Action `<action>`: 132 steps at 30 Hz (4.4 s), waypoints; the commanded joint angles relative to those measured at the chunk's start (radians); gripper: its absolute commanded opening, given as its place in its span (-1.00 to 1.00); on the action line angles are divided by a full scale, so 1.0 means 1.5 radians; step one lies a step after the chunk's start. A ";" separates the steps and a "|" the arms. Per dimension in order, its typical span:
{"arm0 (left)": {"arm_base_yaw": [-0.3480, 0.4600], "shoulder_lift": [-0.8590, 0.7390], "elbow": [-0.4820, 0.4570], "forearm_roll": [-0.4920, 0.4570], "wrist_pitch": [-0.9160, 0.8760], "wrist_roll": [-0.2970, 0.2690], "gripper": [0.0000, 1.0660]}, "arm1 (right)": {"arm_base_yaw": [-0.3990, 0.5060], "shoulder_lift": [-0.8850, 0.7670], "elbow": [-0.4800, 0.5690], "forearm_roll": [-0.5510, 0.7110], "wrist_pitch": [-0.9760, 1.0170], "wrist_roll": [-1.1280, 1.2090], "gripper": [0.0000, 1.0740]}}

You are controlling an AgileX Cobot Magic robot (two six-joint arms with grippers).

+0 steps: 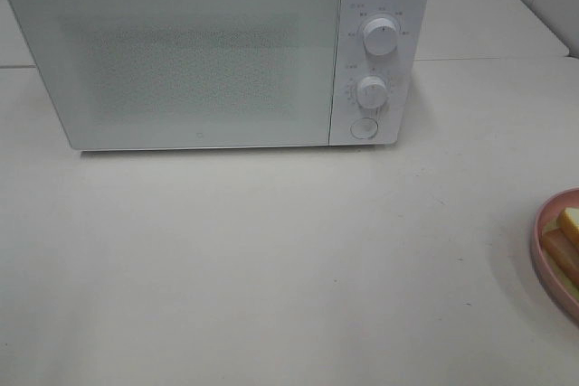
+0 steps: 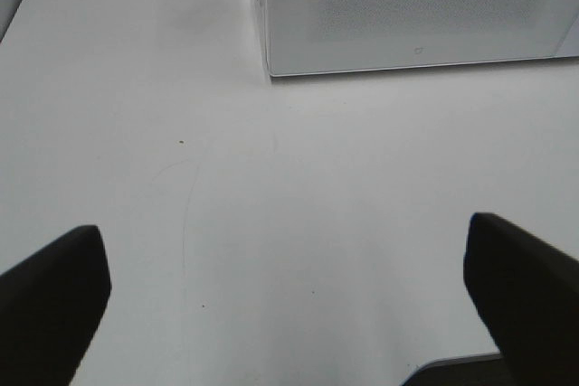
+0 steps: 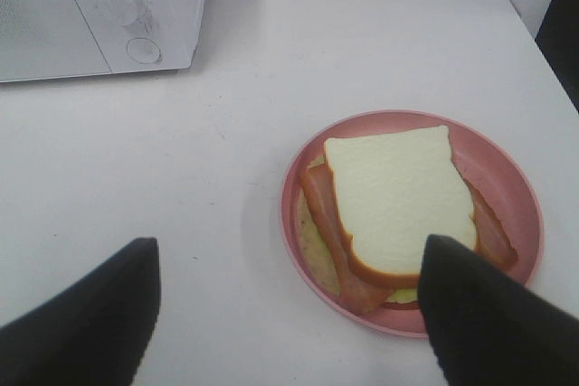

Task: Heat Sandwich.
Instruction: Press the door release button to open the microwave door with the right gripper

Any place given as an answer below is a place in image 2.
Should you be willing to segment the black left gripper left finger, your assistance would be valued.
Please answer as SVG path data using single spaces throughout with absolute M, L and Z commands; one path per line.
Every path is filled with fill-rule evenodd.
M 1 276 L 1 383 L 68 385 L 111 293 L 95 225 L 74 228 Z

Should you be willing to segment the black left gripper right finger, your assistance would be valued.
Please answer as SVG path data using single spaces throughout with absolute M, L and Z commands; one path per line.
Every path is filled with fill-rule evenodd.
M 578 383 L 578 262 L 497 214 L 470 219 L 463 280 L 519 385 Z

